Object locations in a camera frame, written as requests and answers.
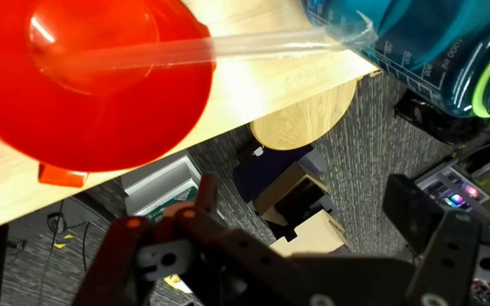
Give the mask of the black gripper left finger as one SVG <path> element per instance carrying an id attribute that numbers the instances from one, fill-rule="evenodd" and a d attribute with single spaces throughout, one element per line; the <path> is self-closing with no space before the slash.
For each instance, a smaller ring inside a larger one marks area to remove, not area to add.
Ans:
<path id="1" fill-rule="evenodd" d="M 170 206 L 158 223 L 116 219 L 93 258 L 71 306 L 148 306 L 156 281 L 177 274 L 204 303 L 219 306 L 216 274 L 206 245 L 219 230 L 211 218 L 216 177 L 204 175 L 192 202 Z"/>

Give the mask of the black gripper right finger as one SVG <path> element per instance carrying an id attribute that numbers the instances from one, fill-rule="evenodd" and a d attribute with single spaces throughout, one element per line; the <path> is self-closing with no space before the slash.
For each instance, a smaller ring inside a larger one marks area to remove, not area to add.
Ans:
<path id="1" fill-rule="evenodd" d="M 420 257 L 405 303 L 466 306 L 481 224 L 468 213 L 442 209 L 401 173 L 388 177 L 383 213 Z"/>

